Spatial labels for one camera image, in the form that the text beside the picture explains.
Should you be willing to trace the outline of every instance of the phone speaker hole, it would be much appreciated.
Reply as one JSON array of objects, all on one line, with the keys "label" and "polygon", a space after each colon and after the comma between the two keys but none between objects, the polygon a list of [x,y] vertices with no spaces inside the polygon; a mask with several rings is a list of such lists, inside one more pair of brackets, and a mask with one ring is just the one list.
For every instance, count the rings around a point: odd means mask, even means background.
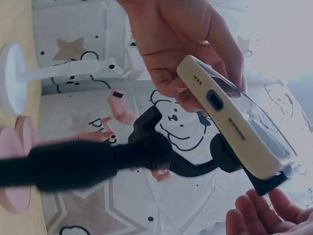
[{"label": "phone speaker hole", "polygon": [[245,140],[246,140],[245,136],[244,136],[243,133],[240,131],[240,129],[238,128],[238,126],[234,123],[234,121],[233,121],[231,118],[229,118],[228,121],[229,121],[229,123],[232,125],[232,127],[234,128],[234,130],[237,132],[237,134],[240,136],[240,138],[241,138],[243,141],[245,141]]},{"label": "phone speaker hole", "polygon": [[198,82],[199,85],[202,84],[202,82],[200,81],[200,79],[198,79],[197,76],[193,76],[193,79],[194,79],[196,82]]},{"label": "phone speaker hole", "polygon": [[223,109],[223,101],[222,99],[216,94],[214,90],[210,90],[206,95],[207,101],[211,104],[211,106],[216,110],[220,111]]}]

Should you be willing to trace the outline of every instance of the wooden table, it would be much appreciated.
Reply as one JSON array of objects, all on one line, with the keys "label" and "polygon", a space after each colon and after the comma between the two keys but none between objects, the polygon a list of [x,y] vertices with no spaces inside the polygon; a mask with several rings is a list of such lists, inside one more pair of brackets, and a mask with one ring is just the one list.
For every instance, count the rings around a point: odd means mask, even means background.
[{"label": "wooden table", "polygon": [[[0,0],[0,49],[9,43],[19,43],[22,46],[27,69],[36,68],[31,0]],[[37,125],[40,96],[40,82],[30,83],[24,115],[32,117]],[[15,122],[16,117],[8,117],[0,107],[0,125],[14,127]],[[35,188],[31,191],[31,203],[27,212],[12,214],[0,206],[0,234],[47,234],[40,194]]]}]

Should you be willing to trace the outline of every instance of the cartoon dog print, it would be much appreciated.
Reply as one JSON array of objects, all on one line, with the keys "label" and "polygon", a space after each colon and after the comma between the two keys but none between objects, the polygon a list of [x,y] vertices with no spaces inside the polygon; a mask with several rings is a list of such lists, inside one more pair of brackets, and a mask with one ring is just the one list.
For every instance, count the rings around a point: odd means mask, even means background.
[{"label": "cartoon dog print", "polygon": [[281,109],[282,113],[289,117],[293,117],[293,100],[290,95],[280,92],[280,89],[275,89],[272,86],[264,86],[270,99]]},{"label": "cartoon dog print", "polygon": [[90,232],[81,226],[63,227],[59,231],[59,235],[91,235]]},{"label": "cartoon dog print", "polygon": [[268,129],[272,132],[278,132],[277,127],[274,125],[273,121],[271,120],[270,116],[262,110],[259,106],[254,106],[254,111],[258,116],[258,120],[262,124],[265,129]]},{"label": "cartoon dog print", "polygon": [[215,129],[210,117],[198,111],[196,114],[188,113],[173,98],[153,91],[150,101],[163,114],[162,120],[156,127],[163,132],[170,143],[179,151],[188,152],[196,149],[204,140],[205,135]]}]

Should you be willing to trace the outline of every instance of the phone clamp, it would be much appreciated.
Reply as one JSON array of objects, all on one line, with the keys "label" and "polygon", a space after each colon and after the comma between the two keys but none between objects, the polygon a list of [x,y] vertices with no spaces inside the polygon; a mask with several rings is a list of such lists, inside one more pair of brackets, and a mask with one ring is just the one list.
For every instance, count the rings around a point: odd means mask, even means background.
[{"label": "phone clamp", "polygon": [[259,196],[263,196],[272,191],[288,179],[283,172],[280,172],[278,175],[267,180],[256,178],[243,166],[222,134],[217,134],[213,138],[210,144],[210,151],[214,162],[221,170],[227,173],[232,173],[239,169],[243,169]]}]

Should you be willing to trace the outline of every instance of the cream phone case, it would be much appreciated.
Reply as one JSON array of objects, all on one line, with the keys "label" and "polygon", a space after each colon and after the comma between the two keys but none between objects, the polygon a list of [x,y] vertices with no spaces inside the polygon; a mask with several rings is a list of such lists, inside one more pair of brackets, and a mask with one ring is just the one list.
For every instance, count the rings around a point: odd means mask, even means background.
[{"label": "cream phone case", "polygon": [[[265,180],[281,171],[290,171],[295,151],[280,132],[273,136],[262,130],[254,120],[257,115],[252,113],[263,110],[247,94],[191,55],[178,66],[177,73],[255,177]],[[230,88],[230,93],[222,87]]]}]

